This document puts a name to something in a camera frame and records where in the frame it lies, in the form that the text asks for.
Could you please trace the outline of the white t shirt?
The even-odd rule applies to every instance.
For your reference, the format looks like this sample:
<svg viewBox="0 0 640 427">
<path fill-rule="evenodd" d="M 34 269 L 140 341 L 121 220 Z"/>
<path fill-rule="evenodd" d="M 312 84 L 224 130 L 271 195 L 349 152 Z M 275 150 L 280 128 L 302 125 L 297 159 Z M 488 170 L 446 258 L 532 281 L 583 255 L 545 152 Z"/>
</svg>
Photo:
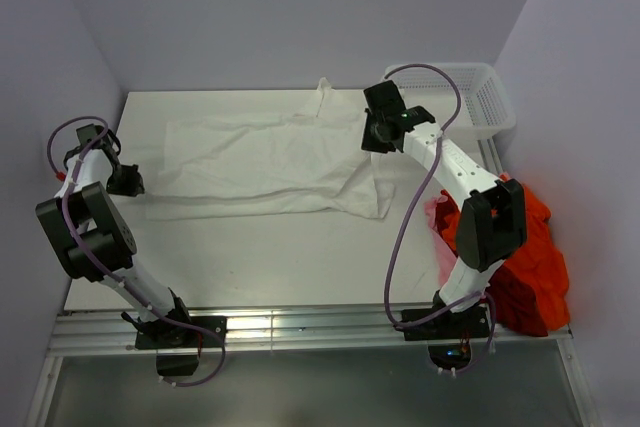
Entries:
<svg viewBox="0 0 640 427">
<path fill-rule="evenodd" d="M 327 79 L 292 113 L 172 121 L 164 165 L 149 187 L 151 220 L 335 210 L 382 219 L 395 187 L 361 148 L 362 97 Z"/>
</svg>

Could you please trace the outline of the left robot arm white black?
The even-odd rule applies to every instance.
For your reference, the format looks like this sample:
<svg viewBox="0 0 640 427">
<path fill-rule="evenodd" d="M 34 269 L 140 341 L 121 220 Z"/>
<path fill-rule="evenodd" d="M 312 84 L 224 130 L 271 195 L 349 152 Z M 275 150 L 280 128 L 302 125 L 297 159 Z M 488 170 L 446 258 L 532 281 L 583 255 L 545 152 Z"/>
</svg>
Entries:
<svg viewBox="0 0 640 427">
<path fill-rule="evenodd" d="M 70 278 L 113 290 L 135 310 L 122 317 L 139 334 L 182 347 L 196 339 L 195 322 L 182 300 L 136 260 L 133 233 L 113 201 L 144 194 L 139 167 L 120 162 L 121 142 L 103 119 L 76 121 L 77 145 L 52 168 L 62 186 L 36 206 L 37 219 Z"/>
</svg>

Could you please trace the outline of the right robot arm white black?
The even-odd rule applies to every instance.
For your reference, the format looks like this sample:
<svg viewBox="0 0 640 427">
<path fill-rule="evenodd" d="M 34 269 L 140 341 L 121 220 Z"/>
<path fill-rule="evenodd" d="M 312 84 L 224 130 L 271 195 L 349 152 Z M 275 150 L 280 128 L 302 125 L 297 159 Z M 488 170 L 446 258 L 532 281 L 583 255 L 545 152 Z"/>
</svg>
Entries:
<svg viewBox="0 0 640 427">
<path fill-rule="evenodd" d="M 491 277 L 526 242 L 522 185 L 487 171 L 447 138 L 424 107 L 408 108 L 390 80 L 364 90 L 366 123 L 361 148 L 371 153 L 403 153 L 427 170 L 450 195 L 460 217 L 455 233 L 457 258 L 437 292 L 444 304 L 433 312 L 435 330 L 452 337 L 468 321 Z"/>
</svg>

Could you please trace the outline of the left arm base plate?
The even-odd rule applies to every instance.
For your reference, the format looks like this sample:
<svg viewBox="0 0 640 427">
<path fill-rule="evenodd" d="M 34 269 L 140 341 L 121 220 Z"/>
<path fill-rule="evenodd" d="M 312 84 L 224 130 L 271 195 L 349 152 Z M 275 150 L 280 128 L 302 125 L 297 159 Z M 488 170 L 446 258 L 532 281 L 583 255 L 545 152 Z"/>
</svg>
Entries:
<svg viewBox="0 0 640 427">
<path fill-rule="evenodd" d="M 218 348 L 225 340 L 227 318 L 196 316 L 191 318 L 195 329 L 185 329 L 161 320 L 145 323 L 137 332 L 137 350 Z"/>
</svg>

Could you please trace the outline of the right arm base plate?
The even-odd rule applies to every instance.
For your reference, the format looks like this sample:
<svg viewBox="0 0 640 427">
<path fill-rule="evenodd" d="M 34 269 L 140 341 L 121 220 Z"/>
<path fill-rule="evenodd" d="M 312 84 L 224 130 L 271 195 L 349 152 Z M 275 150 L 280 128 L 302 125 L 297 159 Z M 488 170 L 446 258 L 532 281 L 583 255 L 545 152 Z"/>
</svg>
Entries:
<svg viewBox="0 0 640 427">
<path fill-rule="evenodd" d="M 399 329 L 406 341 L 444 341 L 487 338 L 491 324 L 486 309 L 475 305 L 461 313 L 446 312 L 414 327 Z"/>
</svg>

